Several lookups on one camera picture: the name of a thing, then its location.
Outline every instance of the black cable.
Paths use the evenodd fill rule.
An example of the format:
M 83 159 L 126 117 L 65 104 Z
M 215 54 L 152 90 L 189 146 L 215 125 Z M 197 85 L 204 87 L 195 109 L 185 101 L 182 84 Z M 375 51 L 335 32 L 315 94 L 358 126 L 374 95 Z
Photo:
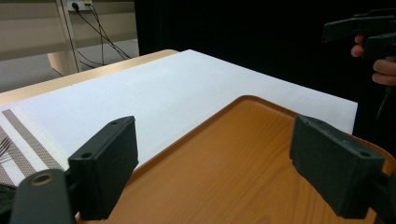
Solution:
M 101 32 L 99 32 L 95 27 L 93 27 L 80 13 L 79 10 L 76 10 L 77 14 L 85 21 L 87 22 L 87 24 L 89 24 L 91 26 L 91 28 L 98 33 L 100 36 L 102 36 L 105 40 L 108 41 L 108 44 L 122 57 L 122 59 L 125 60 L 126 58 L 131 58 L 128 54 L 126 54 L 122 49 L 120 49 L 118 46 L 116 46 L 107 36 L 105 30 L 103 29 L 103 27 L 101 26 L 102 31 L 104 32 L 105 35 L 102 35 Z
M 96 63 L 96 62 L 93 62 L 93 61 L 89 60 L 87 57 L 85 57 L 84 55 L 82 55 L 82 53 L 79 52 L 79 51 L 78 51 L 78 54 L 81 55 L 81 57 L 83 57 L 83 58 L 84 58 L 85 60 L 87 60 L 88 62 L 90 62 L 90 63 Z
M 95 9 L 95 8 L 93 7 L 93 5 L 91 5 L 91 4 L 88 4 L 88 6 L 90 7 L 90 10 L 92 11 L 93 16 L 96 18 L 96 20 L 97 20 L 98 23 L 100 24 L 100 22 L 99 22 L 99 16 L 98 16 L 98 13 L 96 12 L 96 9 Z M 103 28 L 103 26 L 100 25 L 100 27 L 101 27 L 103 33 L 105 34 L 106 38 L 109 40 L 110 38 L 109 38 L 108 35 L 106 34 L 106 31 L 105 31 L 105 29 Z M 113 48 L 116 48 L 116 49 L 117 49 L 117 51 L 118 51 L 119 53 L 122 53 L 122 54 L 123 54 L 124 56 L 126 56 L 127 58 L 131 58 L 127 53 L 125 53 L 122 49 L 120 49 L 118 46 L 116 46 L 113 42 L 111 42 L 111 41 L 109 41 L 109 42 L 110 42 L 110 44 L 112 45 Z
M 87 65 L 87 66 L 89 66 L 90 68 L 97 68 L 97 67 L 92 66 L 92 65 L 90 65 L 90 64 L 84 63 L 83 61 L 80 61 L 80 62 L 83 63 L 83 64 L 85 64 L 85 65 Z
M 98 22 L 98 26 L 99 26 L 99 33 L 100 33 L 100 42 L 101 42 L 101 47 L 102 47 L 102 65 L 105 65 L 105 56 L 104 56 L 104 51 L 103 51 L 103 36 L 102 36 L 102 24 L 99 22 L 99 16 L 97 15 L 96 12 L 93 12 L 92 10 L 92 5 L 88 4 L 88 7 L 90 8 L 93 16 L 96 18 L 96 21 Z
M 375 119 L 374 136 L 371 142 L 384 148 L 396 157 L 396 86 L 387 86 L 386 94 Z

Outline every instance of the wire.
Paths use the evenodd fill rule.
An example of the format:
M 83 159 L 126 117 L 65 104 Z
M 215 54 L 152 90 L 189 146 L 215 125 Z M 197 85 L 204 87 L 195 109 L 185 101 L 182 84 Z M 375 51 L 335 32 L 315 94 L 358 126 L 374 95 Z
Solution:
M 88 7 L 90 8 L 93 16 L 96 18 L 96 21 L 98 22 L 98 26 L 99 26 L 99 33 L 100 33 L 100 42 L 101 42 L 101 46 L 102 46 L 102 65 L 105 65 L 105 57 L 104 57 L 104 51 L 103 51 L 103 36 L 102 36 L 102 24 L 99 22 L 99 16 L 96 13 L 96 11 L 93 11 L 93 7 L 91 4 L 88 4 Z
M 80 61 L 80 62 L 83 63 L 83 64 L 85 64 L 85 65 L 87 65 L 87 66 L 89 66 L 90 68 L 97 68 L 97 67 L 92 66 L 92 65 L 90 65 L 90 64 L 84 63 L 83 61 Z
M 94 8 L 93 8 L 93 6 L 92 6 L 91 4 L 89 4 L 89 7 L 90 7 L 90 9 L 91 9 L 91 11 L 92 11 L 92 14 L 93 14 L 93 15 L 95 16 L 95 18 L 96 18 L 96 16 L 97 16 L 96 10 L 94 10 Z M 117 47 L 117 46 L 108 38 L 108 36 L 107 36 L 105 30 L 103 29 L 102 25 L 100 25 L 100 30 L 103 31 L 103 33 L 104 33 L 105 35 L 102 35 L 101 32 L 99 32 L 95 27 L 93 27 L 93 26 L 92 26 L 92 25 L 91 25 L 91 24 L 79 13 L 79 11 L 76 10 L 76 12 L 77 12 L 77 14 L 78 14 L 85 22 L 87 22 L 87 24 L 89 24 L 89 25 L 91 26 L 91 28 L 92 28 L 96 33 L 98 33 L 102 38 L 104 38 L 105 40 L 107 40 L 107 42 L 108 42 L 108 44 L 110 45 L 110 47 L 112 47 L 112 48 L 121 56 L 122 59 L 125 60 L 126 58 L 131 58 L 127 53 L 125 53 L 122 49 L 120 49 L 119 47 Z
M 91 10 L 93 16 L 96 18 L 97 22 L 99 23 L 100 28 L 102 29 L 103 33 L 104 33 L 105 36 L 106 36 L 106 39 L 110 42 L 110 45 L 111 45 L 114 49 L 116 49 L 116 51 L 117 51 L 118 53 L 123 54 L 123 55 L 124 55 L 125 57 L 127 57 L 127 58 L 131 58 L 127 53 L 125 53 L 122 49 L 120 49 L 120 48 L 117 47 L 113 42 L 110 41 L 110 38 L 109 38 L 108 35 L 106 34 L 105 29 L 103 28 L 103 26 L 102 26 L 102 25 L 100 24 L 100 22 L 99 22 L 99 16 L 98 16 L 98 14 L 97 14 L 95 8 L 93 7 L 93 5 L 88 4 L 88 7 L 90 8 L 90 10 Z
M 87 57 L 85 57 L 84 55 L 82 55 L 82 53 L 79 52 L 79 51 L 78 51 L 78 54 L 81 55 L 81 57 L 83 57 L 83 58 L 84 58 L 85 60 L 87 60 L 88 62 L 90 62 L 90 63 L 96 63 L 96 62 L 93 62 L 93 61 L 89 60 Z

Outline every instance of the striped mat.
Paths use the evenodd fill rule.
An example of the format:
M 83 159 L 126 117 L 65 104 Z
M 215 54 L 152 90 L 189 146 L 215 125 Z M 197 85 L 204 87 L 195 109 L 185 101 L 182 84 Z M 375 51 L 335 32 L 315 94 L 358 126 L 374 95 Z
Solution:
M 20 108 L 0 113 L 0 141 L 11 146 L 0 157 L 0 182 L 18 186 L 28 175 L 49 168 L 68 169 L 64 151 Z

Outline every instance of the screw hole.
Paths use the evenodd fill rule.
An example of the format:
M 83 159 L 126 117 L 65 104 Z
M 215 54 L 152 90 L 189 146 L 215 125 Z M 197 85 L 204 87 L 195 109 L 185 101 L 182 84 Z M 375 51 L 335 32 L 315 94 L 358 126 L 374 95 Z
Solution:
M 45 185 L 49 183 L 53 179 L 54 175 L 53 174 L 43 174 L 43 175 L 38 175 L 32 180 L 32 185 L 33 186 L 40 186 L 40 185 Z

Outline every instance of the wall socket plate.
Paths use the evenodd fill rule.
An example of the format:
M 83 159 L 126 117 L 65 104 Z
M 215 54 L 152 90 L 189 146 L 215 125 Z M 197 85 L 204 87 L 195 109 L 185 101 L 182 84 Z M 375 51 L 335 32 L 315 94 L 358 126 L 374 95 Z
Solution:
M 67 0 L 67 9 L 69 11 L 76 11 L 75 9 L 73 9 L 72 4 L 73 3 L 77 3 L 78 4 L 78 10 L 79 11 L 89 11 L 91 10 L 88 7 L 88 4 L 92 5 L 92 1 L 91 0 Z

